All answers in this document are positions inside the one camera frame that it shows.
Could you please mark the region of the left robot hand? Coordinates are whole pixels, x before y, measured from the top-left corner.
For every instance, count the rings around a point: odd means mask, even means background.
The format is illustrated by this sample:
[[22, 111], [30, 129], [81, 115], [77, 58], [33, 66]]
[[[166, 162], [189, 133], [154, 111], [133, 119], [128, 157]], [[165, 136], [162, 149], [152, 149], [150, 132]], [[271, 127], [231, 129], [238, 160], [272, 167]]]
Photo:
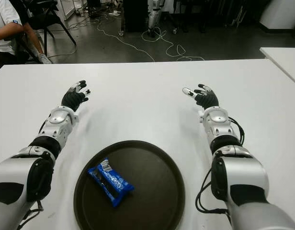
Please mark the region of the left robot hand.
[[88, 95], [91, 91], [89, 89], [81, 91], [86, 86], [87, 84], [85, 80], [74, 83], [64, 94], [61, 106], [66, 106], [76, 112], [83, 102], [88, 101]]

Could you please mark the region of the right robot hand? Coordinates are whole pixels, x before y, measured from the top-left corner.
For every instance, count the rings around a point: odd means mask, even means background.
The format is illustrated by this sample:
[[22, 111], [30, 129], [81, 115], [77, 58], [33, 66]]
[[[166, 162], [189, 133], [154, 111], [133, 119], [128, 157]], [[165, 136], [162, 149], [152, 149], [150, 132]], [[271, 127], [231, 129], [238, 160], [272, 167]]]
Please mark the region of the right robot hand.
[[191, 90], [185, 87], [182, 89], [182, 92], [193, 98], [196, 104], [205, 110], [213, 106], [219, 106], [218, 98], [210, 87], [204, 84], [198, 84], [198, 88]]

